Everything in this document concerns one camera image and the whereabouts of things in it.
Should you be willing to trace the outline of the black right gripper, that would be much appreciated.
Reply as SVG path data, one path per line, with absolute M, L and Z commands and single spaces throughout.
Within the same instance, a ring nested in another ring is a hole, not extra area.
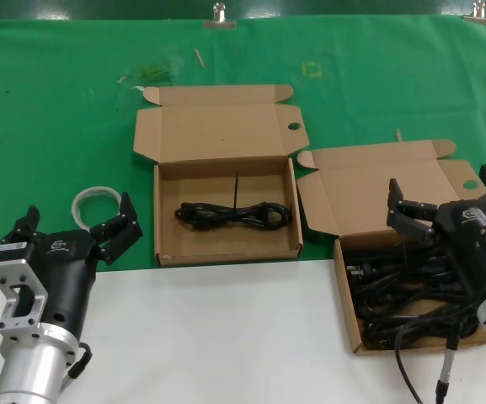
M 486 187 L 486 164 L 480 180 Z M 387 225 L 399 236 L 431 244 L 436 234 L 472 303 L 486 299 L 486 194 L 445 203 L 436 213 L 436 205 L 406 200 L 391 178 L 387 207 Z

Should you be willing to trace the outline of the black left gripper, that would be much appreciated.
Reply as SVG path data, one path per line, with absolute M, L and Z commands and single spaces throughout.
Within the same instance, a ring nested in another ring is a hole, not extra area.
M 0 262 L 25 260 L 47 292 L 41 321 L 79 337 L 99 260 L 113 264 L 143 236 L 136 210 L 129 194 L 123 192 L 119 214 L 92 227 L 89 233 L 36 233 L 39 222 L 40 212 L 31 205 L 8 234 L 9 243 L 24 242 L 26 246 L 12 249 L 0 245 Z

